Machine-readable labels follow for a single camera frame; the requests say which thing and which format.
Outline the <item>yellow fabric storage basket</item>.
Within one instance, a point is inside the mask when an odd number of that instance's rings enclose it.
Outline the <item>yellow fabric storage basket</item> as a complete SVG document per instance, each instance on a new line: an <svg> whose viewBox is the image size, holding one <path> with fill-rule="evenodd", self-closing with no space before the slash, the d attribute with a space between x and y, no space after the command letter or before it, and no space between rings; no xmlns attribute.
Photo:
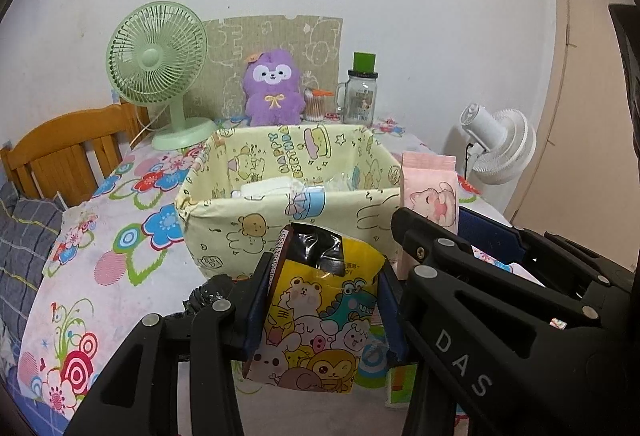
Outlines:
<svg viewBox="0 0 640 436"><path fill-rule="evenodd" d="M358 189L310 189L235 199L243 183L301 182L352 173ZM390 219L400 204L400 164L366 127L281 125L219 130L205 142L175 199L184 241L205 277L246 277L291 222L311 223L398 256Z"/></svg>

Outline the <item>floral tablecloth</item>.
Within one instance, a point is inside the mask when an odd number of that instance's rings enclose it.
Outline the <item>floral tablecloth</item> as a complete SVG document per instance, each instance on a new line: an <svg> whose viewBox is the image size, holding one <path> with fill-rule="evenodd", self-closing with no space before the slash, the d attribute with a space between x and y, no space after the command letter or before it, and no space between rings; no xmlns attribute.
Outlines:
<svg viewBox="0 0 640 436"><path fill-rule="evenodd" d="M235 213L202 245L183 240L175 198L202 148L161 152L143 143L87 202L66 211L43 268L15 377L41 435L66 430L117 346L147 313L178 310L210 271L246 279L274 248L285 217ZM321 397L276 390L233 364L243 421L253 435L396 435L407 408L394 399L386 341L368 309L337 331L362 351L347 394Z"/></svg>

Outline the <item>white folded towel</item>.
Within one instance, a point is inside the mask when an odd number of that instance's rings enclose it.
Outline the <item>white folded towel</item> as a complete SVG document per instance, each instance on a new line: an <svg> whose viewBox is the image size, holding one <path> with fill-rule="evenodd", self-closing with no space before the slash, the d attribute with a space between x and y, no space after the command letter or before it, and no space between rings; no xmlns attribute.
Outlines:
<svg viewBox="0 0 640 436"><path fill-rule="evenodd" d="M233 190L231 196L235 199L261 200L266 196L290 195L302 191L303 182L290 176L273 177L241 185L239 190Z"/></svg>

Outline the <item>cartoon printed cardboard panel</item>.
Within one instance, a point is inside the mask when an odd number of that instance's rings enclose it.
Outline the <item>cartoon printed cardboard panel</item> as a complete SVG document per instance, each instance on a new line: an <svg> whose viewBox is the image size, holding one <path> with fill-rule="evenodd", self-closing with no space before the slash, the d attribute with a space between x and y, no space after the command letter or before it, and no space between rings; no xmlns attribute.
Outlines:
<svg viewBox="0 0 640 436"><path fill-rule="evenodd" d="M300 72L300 87L332 90L340 73L343 20L335 16L257 15L204 23L205 63L183 99L184 114L238 118L244 111L243 76L255 53L284 49Z"/></svg>

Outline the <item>clear plastic zip bag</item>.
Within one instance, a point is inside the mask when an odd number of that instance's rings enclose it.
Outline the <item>clear plastic zip bag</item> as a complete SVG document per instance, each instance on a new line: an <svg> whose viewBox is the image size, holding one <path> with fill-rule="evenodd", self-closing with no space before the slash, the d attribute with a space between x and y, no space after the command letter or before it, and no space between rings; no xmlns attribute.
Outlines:
<svg viewBox="0 0 640 436"><path fill-rule="evenodd" d="M358 189L352 173L335 173L326 178L311 179L303 183L305 190L320 189L326 192L350 192Z"/></svg>

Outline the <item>yellow cartoon snack pouch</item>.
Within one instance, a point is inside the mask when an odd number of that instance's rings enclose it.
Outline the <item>yellow cartoon snack pouch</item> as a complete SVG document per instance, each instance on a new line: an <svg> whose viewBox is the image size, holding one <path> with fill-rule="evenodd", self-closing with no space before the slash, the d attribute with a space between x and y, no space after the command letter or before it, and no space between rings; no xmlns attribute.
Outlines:
<svg viewBox="0 0 640 436"><path fill-rule="evenodd" d="M280 233L262 339L244 376L311 393L352 390L386 257L372 245L311 223Z"/></svg>

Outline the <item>pink tissue pack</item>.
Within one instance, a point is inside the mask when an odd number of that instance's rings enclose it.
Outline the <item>pink tissue pack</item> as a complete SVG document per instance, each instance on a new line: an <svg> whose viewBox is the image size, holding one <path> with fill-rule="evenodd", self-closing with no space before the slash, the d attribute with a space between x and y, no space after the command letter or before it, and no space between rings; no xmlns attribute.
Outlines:
<svg viewBox="0 0 640 436"><path fill-rule="evenodd" d="M454 156L405 151L400 201L436 225L458 233L458 175Z"/></svg>

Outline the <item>green desk fan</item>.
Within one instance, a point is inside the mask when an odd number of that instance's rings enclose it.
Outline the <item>green desk fan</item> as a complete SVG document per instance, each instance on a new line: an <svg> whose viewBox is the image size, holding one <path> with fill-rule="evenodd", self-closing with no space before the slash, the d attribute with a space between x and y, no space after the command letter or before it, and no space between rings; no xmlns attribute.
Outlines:
<svg viewBox="0 0 640 436"><path fill-rule="evenodd" d="M114 30L105 57L112 88L137 107L162 104L169 110L169 124L153 133L154 149L192 147L216 130L211 119L188 117L183 110L183 97L200 76L207 49L204 24L178 2L139 6Z"/></svg>

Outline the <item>grey plaid pillow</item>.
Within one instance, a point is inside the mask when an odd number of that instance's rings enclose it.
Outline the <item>grey plaid pillow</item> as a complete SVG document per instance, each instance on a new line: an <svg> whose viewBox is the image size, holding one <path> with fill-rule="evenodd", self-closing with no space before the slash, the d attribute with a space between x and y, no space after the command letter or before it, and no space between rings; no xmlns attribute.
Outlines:
<svg viewBox="0 0 640 436"><path fill-rule="evenodd" d="M23 338L42 271L60 234L63 208L28 199L13 182L1 187L1 320L12 338Z"/></svg>

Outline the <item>white standing fan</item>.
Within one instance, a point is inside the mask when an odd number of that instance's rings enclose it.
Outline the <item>white standing fan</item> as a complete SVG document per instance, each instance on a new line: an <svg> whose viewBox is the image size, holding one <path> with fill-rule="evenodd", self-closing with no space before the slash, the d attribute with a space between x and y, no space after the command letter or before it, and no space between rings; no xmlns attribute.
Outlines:
<svg viewBox="0 0 640 436"><path fill-rule="evenodd" d="M471 138L465 151L464 177L475 175L484 185L504 185L518 179L535 154L536 131L514 108L491 114L471 103L460 115L460 126Z"/></svg>

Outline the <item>purple plush bunny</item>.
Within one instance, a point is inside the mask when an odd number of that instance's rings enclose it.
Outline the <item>purple plush bunny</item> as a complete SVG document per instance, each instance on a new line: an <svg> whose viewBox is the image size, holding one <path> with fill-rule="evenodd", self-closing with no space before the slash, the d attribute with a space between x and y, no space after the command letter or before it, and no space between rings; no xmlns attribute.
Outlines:
<svg viewBox="0 0 640 436"><path fill-rule="evenodd" d="M288 50L253 55L243 77L250 127L299 125L305 108L300 72Z"/></svg>

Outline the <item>glass jar green lid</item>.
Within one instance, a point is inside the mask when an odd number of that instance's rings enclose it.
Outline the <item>glass jar green lid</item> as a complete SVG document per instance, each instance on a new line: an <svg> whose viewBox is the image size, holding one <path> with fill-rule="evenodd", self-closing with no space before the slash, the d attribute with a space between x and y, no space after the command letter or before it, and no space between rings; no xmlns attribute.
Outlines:
<svg viewBox="0 0 640 436"><path fill-rule="evenodd" d="M376 56L355 52L347 80L336 88L336 111L343 124L370 127L373 123L378 73Z"/></svg>

